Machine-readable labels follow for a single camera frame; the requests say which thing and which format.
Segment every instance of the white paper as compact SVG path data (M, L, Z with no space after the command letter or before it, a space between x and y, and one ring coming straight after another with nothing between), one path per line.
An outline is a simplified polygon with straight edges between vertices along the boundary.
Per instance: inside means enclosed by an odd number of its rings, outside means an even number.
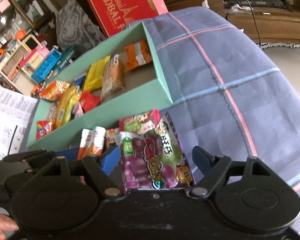
M19 152L36 103L35 98L0 87L0 160Z

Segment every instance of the yellow object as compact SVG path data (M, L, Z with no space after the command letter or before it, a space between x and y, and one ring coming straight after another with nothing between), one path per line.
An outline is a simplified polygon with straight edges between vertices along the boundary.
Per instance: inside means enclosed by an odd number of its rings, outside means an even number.
M63 119L62 119L62 125L65 125L67 122L70 121L72 108L80 100L81 95L82 95L82 92L75 93L70 98L70 101L68 103L68 106L66 108L65 114L64 114Z
M111 55L108 55L91 65L83 85L83 91L93 92L102 87L103 72L110 58Z
M55 129L62 126L63 116L65 115L66 108L70 102L71 97L76 93L78 90L77 86L69 87L63 97L60 100L60 103L57 108L56 120L55 120Z

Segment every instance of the mint green cardboard box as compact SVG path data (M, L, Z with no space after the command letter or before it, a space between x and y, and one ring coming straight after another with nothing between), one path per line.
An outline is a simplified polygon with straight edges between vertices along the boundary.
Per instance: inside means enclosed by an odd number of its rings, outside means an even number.
M37 121L47 118L50 102L40 100L27 141L28 150L45 149L61 151L80 142L83 129L96 126L109 128L120 118L141 114L152 109L163 109L172 105L153 41L143 23L134 25L82 55L53 80L72 81L86 72L90 65L103 57L122 50L124 46L147 39L153 64L144 65L124 73L124 89L114 98L101 104L83 116L70 121L40 140L36 140Z

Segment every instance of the red box lid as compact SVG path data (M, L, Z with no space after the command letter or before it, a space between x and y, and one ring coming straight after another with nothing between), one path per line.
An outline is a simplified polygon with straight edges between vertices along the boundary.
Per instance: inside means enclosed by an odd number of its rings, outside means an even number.
M100 27L108 37L136 20L168 12L163 0L88 0Z

